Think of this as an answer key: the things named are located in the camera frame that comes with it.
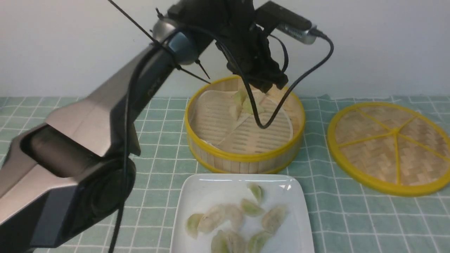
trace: bamboo steamer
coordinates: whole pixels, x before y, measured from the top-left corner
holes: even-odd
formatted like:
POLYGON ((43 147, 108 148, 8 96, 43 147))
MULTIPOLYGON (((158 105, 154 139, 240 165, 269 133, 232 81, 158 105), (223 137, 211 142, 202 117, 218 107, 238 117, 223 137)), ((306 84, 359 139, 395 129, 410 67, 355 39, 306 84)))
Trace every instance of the bamboo steamer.
MULTIPOLYGON (((260 129, 254 116, 244 114, 238 123, 231 118, 232 95, 243 86, 239 76, 217 80, 190 100, 184 121, 188 145, 204 167, 217 173, 277 173, 297 155, 305 128, 305 111, 299 98, 290 94, 267 129, 260 129)), ((260 105, 265 124, 286 89, 267 92, 260 105)))
POLYGON ((382 102, 338 112, 328 128, 328 147, 355 180, 383 193, 415 197, 450 182, 450 139, 418 112, 382 102))

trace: green checkered tablecloth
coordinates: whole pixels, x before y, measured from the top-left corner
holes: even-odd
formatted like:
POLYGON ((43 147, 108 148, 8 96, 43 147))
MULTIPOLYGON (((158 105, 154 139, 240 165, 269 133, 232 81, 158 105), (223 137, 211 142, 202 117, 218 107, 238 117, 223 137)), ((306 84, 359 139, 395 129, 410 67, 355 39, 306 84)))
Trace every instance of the green checkered tablecloth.
MULTIPOLYGON (((9 141, 77 98, 0 98, 0 161, 9 141)), ((450 187, 421 198, 400 198, 368 189, 330 157, 325 133, 340 109, 373 99, 301 98, 306 110, 303 145, 281 173, 305 192, 317 253, 450 252, 450 187)), ((450 132, 450 97, 394 96, 388 101, 429 117, 450 132)), ((142 155, 126 202, 117 253, 168 253, 180 196, 187 177, 208 173, 189 151, 183 115, 187 98, 153 99, 135 122, 142 155)), ((106 253, 114 217, 108 217, 57 249, 36 253, 106 253)))

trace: white plate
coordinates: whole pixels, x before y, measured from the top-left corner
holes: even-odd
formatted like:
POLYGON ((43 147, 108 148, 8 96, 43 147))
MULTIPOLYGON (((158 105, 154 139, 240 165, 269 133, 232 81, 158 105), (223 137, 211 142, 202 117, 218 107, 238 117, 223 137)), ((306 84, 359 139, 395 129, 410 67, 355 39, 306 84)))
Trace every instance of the white plate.
MULTIPOLYGON (((277 204, 287 204, 286 220, 274 237, 267 241, 261 253, 313 253, 311 224, 305 196, 297 180, 284 175, 196 174, 190 176, 181 189, 175 214, 170 253, 210 253, 211 240, 219 229, 231 229, 229 221, 210 234, 199 233, 193 239, 186 233, 185 223, 193 213, 205 213, 222 203, 238 204, 242 198, 254 200, 247 184, 258 183, 265 191, 261 207, 267 212, 277 204)), ((245 216, 241 235, 246 241, 262 230, 261 218, 245 216)))

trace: yellow rim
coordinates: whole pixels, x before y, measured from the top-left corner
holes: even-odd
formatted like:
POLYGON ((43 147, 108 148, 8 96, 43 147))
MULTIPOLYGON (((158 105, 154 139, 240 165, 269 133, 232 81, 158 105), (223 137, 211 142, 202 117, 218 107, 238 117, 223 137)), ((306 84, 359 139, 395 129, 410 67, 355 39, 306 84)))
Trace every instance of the yellow rim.
MULTIPOLYGON (((231 76, 231 77, 222 78, 222 79, 219 79, 219 80, 211 83, 210 85, 214 85, 214 84, 222 82, 222 81, 227 81, 227 80, 236 79, 236 78, 240 78, 240 77, 239 76, 231 76)), ((216 157, 223 158, 226 160, 236 161, 236 162, 244 162, 244 163, 254 163, 254 162, 259 162, 261 160, 268 160, 268 159, 275 158, 275 157, 283 154, 286 150, 290 149, 292 146, 294 146, 294 144, 296 144, 299 141, 299 139, 305 129, 305 121, 306 121, 305 120, 305 110, 303 108, 303 105, 302 105, 300 99, 296 95, 291 93, 289 96, 294 97, 296 99, 296 101, 298 102, 298 104, 300 105, 301 112, 303 114, 303 124, 301 125, 300 131, 292 138, 292 140, 290 140, 284 146, 281 146, 270 152, 261 153, 261 154, 234 154, 234 153, 225 152, 223 150, 220 150, 216 147, 213 147, 213 146, 205 143, 200 138, 198 138, 197 135, 192 130, 192 128, 189 124, 189 120, 188 120, 188 113, 191 108, 192 101, 195 98, 197 98, 198 96, 200 96, 200 94, 202 94, 210 85, 204 86, 202 89, 197 91, 197 93, 195 93, 195 95, 189 101, 186 112, 184 113, 184 123, 186 125, 186 131, 187 131, 189 137, 192 139, 192 141, 195 144, 197 144, 201 149, 207 151, 208 153, 210 153, 216 157)))
MULTIPOLYGON (((192 149, 191 144, 189 143, 189 149, 191 150, 192 155, 194 156, 194 158, 200 163, 202 164, 205 168, 207 168, 208 170, 212 171, 213 173, 224 173, 224 174, 230 174, 230 172, 227 171, 223 171, 223 170, 219 170, 217 168, 214 168, 213 166, 209 165, 208 163, 204 162, 192 149)), ((284 168, 286 168, 290 163, 292 163, 292 161, 294 160, 295 156, 292 157, 292 159, 288 160, 287 163, 281 165, 280 167, 271 170, 271 171, 266 171, 266 172, 262 172, 260 174, 276 174, 280 171, 282 171, 284 168)))
MULTIPOLYGON (((440 128, 438 125, 433 123, 431 120, 424 117, 423 115, 421 115, 418 112, 415 112, 413 110, 410 110, 410 109, 402 107, 402 106, 399 106, 397 104, 390 104, 390 103, 384 103, 384 102, 368 102, 368 103, 355 104, 355 105, 349 106, 349 107, 343 109, 342 111, 338 112, 333 117, 333 119, 331 120, 330 125, 328 127, 327 142, 328 142, 328 147, 329 147, 330 153, 332 154, 332 156, 334 157, 334 159, 336 160, 338 165, 345 172, 347 172, 351 177, 353 177, 355 180, 357 180, 358 182, 360 182, 361 184, 363 184, 367 187, 373 188, 375 190, 378 190, 378 191, 386 193, 386 194, 405 196, 405 197, 414 197, 414 196, 422 196, 422 195, 431 194, 433 192, 436 192, 436 191, 442 189, 445 185, 447 185, 450 182, 450 168, 447 171, 447 173, 445 173, 444 176, 442 176, 441 178, 439 178, 438 180, 436 180, 432 183, 429 183, 426 185, 406 186, 406 185, 396 185, 396 184, 387 183, 385 181, 379 180, 378 178, 375 178, 375 177, 372 177, 372 176, 369 176, 369 175, 363 173, 358 168, 353 166, 347 160, 347 158, 341 153, 339 147, 342 145, 338 145, 336 142, 335 130, 336 130, 336 125, 338 124, 339 120, 346 113, 348 113, 349 111, 353 111, 353 110, 360 111, 359 108, 365 107, 365 106, 387 106, 387 107, 392 107, 392 108, 407 111, 414 116, 413 119, 416 117, 420 118, 420 119, 424 120, 426 123, 428 123, 430 126, 432 126, 434 128, 434 130, 436 130, 441 136, 443 136, 445 142, 447 143, 447 145, 450 148, 450 139, 449 139, 448 135, 445 133, 445 131, 442 128, 440 128)), ((387 128, 382 123, 378 122, 376 119, 373 119, 373 118, 371 118, 371 119, 374 120, 377 124, 381 125, 382 127, 387 128)), ((390 134, 392 134, 394 136, 401 136, 401 134, 398 133, 398 129, 392 130, 392 132, 390 134)), ((372 138, 365 138, 365 139, 362 139, 359 141, 355 141, 354 143, 364 141, 367 139, 375 139, 375 138, 379 138, 382 136, 388 136, 388 135, 386 134, 386 135, 381 135, 381 136, 373 136, 372 138)), ((394 138, 394 143, 397 146, 397 138, 394 138)), ((396 159, 398 159, 398 149, 396 149, 396 159)), ((400 165, 397 162, 397 174, 399 172, 400 172, 400 165)))

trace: dumpling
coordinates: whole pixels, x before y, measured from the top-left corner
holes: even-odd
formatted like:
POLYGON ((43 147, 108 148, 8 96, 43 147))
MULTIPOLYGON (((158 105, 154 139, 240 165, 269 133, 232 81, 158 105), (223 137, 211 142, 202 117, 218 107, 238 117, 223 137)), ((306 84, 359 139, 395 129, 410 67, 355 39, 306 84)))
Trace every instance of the dumpling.
POLYGON ((248 242, 248 253, 259 253, 268 239, 272 237, 271 233, 262 231, 252 236, 248 242))
POLYGON ((186 232, 188 235, 194 239, 197 238, 198 235, 198 223, 200 219, 203 217, 203 213, 194 213, 191 215, 186 221, 186 232))
POLYGON ((245 240, 236 232, 219 230, 212 238, 211 253, 245 253, 245 240))
POLYGON ((241 111, 241 105, 231 105, 229 107, 229 114, 234 121, 238 120, 239 116, 241 115, 241 111))
POLYGON ((211 233, 214 229, 220 226, 225 221, 225 207, 224 205, 217 205, 209 209, 198 223, 198 231, 203 233, 211 233))
POLYGON ((286 218, 286 205, 278 205, 268 211, 262 218, 262 227, 269 233, 274 234, 286 218))
POLYGON ((247 91, 245 89, 239 90, 233 95, 234 104, 237 106, 242 106, 246 98, 247 98, 247 91))
MULTIPOLYGON (((262 107, 258 102, 256 102, 256 100, 255 100, 255 104, 256 104, 256 111, 258 112, 258 114, 266 111, 264 109, 264 107, 262 107)), ((247 97, 245 99, 244 103, 242 104, 242 109, 244 112, 246 112, 248 114, 253 114, 253 107, 252 107, 252 103, 250 103, 249 97, 247 97)))
POLYGON ((264 213, 264 209, 248 199, 243 199, 241 201, 241 209, 250 217, 256 217, 264 213))
POLYGON ((225 217, 227 220, 230 220, 231 226, 234 230, 238 231, 242 227, 242 222, 244 219, 244 215, 236 205, 225 205, 225 217))
POLYGON ((230 253, 245 253, 245 240, 240 234, 229 230, 225 237, 230 253))
POLYGON ((258 204, 261 204, 262 199, 264 198, 264 191, 261 186, 256 183, 249 183, 247 185, 247 188, 250 189, 250 191, 253 193, 253 196, 255 196, 258 204))
POLYGON ((212 238, 211 253, 230 253, 227 236, 222 230, 212 238))

